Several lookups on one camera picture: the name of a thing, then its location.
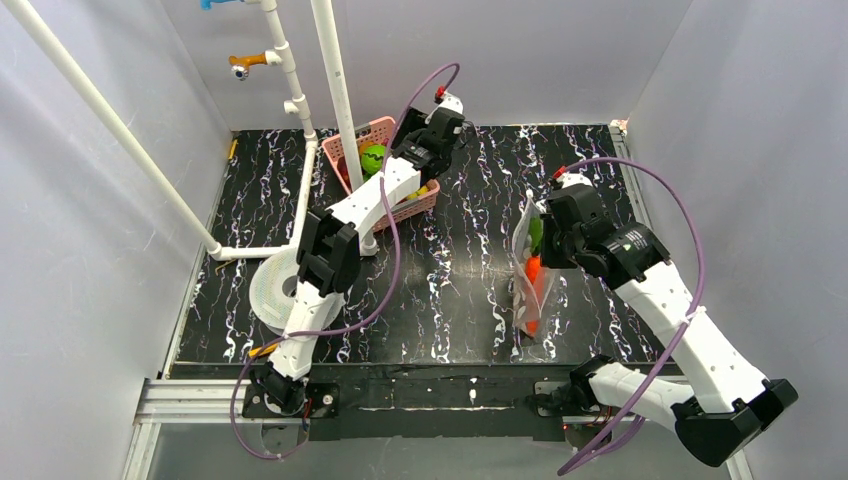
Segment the orange toy carrot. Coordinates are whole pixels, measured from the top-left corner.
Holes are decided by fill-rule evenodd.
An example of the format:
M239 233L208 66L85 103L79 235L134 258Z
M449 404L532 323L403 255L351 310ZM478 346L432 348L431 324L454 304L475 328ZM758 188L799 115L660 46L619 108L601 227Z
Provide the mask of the orange toy carrot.
M529 222L530 255L525 263L525 274L531 284L534 284L541 268L541 242L543 239L543 221L540 217L532 217Z

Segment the clear polka dot zip bag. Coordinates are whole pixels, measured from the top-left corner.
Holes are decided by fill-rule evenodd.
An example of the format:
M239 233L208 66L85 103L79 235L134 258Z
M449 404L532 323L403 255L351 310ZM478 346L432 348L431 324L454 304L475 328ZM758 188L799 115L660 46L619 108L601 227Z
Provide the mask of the clear polka dot zip bag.
M513 327L525 342L536 342L545 332L542 319L544 305L553 286L546 278L548 269L541 266L543 239L542 215L547 208L530 189L520 209L520 218L510 238L512 276Z

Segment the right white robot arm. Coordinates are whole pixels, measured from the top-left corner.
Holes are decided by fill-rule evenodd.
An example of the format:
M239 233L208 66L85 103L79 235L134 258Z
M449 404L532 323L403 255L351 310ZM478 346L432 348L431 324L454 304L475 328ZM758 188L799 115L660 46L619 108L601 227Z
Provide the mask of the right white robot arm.
M799 394L787 379L770 379L692 305L668 250L646 225L612 223L596 189L554 190L542 215L541 263L581 268L633 308L662 342L687 382L658 379L597 355L569 375L566 398L614 407L674 432L701 463L719 467L765 432Z

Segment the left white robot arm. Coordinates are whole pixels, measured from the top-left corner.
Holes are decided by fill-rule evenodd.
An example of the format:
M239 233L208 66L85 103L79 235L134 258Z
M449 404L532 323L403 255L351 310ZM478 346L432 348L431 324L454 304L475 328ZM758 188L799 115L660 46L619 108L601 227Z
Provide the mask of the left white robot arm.
M464 120L457 100L444 100L429 114L409 110L410 130L391 142L380 171L345 199L308 210L297 245L260 264L250 306L282 340L249 371L253 402L285 417L301 412L317 336L339 315L359 276L363 235L449 168Z

